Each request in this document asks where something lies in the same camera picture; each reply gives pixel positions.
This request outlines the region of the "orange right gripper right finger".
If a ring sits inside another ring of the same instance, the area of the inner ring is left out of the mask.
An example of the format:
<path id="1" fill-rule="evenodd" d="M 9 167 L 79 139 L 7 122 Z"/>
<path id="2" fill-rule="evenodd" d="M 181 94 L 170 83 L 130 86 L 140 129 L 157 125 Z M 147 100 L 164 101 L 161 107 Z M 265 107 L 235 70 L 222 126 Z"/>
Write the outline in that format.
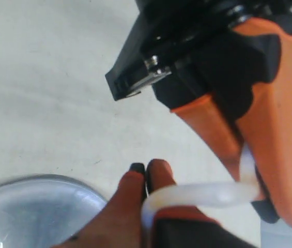
<path id="1" fill-rule="evenodd" d="M 149 193 L 176 185 L 170 165 L 153 159 L 147 167 Z M 155 214 L 151 247 L 255 247 L 224 229 L 196 206 L 168 207 Z"/>

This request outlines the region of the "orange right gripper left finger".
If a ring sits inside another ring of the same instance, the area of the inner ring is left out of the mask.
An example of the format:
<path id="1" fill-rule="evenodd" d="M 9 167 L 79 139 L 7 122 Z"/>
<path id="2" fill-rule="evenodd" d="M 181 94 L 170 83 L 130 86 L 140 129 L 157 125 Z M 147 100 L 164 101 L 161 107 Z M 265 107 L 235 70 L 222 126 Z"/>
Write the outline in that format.
<path id="1" fill-rule="evenodd" d="M 145 166 L 133 163 L 101 212 L 56 247 L 142 247 L 141 206 L 145 197 Z"/>

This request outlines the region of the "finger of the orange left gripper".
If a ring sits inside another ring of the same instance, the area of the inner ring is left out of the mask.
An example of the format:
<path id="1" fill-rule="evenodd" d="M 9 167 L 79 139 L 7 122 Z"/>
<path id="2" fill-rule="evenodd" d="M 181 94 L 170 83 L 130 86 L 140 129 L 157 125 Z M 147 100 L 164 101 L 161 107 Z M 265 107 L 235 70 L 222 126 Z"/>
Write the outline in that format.
<path id="1" fill-rule="evenodd" d="M 206 49 L 205 75 L 292 226 L 292 33 L 251 18 Z"/>

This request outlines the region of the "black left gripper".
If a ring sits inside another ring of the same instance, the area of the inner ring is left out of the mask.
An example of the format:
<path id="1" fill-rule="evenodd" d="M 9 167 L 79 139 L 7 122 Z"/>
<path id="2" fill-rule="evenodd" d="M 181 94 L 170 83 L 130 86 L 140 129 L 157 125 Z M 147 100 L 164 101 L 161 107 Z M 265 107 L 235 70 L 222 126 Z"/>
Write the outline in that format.
<path id="1" fill-rule="evenodd" d="M 206 143 L 234 180 L 240 180 L 241 135 L 226 119 L 212 88 L 196 67 L 192 63 L 174 63 L 202 42 L 250 18 L 254 2 L 136 4 L 139 14 L 105 76 L 113 99 L 128 98 L 155 83 L 152 88 L 157 100 Z"/>

